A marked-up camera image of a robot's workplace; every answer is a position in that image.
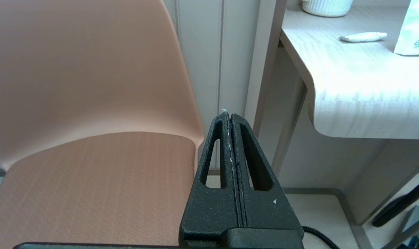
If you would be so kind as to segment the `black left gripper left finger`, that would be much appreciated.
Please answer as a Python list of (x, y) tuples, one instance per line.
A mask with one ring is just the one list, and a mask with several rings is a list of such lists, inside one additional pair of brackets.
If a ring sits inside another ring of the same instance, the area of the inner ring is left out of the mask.
[[(216, 141), (220, 143), (220, 188), (210, 188), (206, 182)], [(179, 244), (217, 245), (223, 232), (239, 227), (236, 189), (230, 117), (224, 111), (211, 122), (179, 226)]]

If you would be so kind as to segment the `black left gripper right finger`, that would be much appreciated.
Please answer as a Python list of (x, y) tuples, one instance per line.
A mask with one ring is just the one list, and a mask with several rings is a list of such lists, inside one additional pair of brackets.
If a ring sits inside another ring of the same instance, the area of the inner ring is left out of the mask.
[(304, 231), (246, 119), (231, 115), (240, 226), (247, 242), (301, 242)]

